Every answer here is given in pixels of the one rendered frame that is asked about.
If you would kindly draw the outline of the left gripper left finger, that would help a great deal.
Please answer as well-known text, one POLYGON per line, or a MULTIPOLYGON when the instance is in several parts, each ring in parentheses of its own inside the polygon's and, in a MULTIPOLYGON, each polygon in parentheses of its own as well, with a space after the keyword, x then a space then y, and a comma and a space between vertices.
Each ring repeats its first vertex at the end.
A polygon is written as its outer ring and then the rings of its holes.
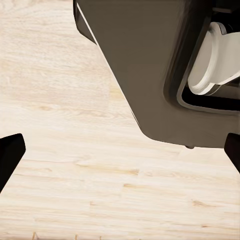
POLYGON ((26 152, 22 133, 0 138, 0 193, 26 152))

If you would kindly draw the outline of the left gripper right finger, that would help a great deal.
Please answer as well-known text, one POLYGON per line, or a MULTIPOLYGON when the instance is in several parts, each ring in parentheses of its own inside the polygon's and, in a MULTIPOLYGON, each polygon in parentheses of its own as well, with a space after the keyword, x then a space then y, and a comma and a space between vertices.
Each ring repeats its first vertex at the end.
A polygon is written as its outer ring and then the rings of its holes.
POLYGON ((240 135, 229 133, 227 135, 224 151, 240 173, 240 135))

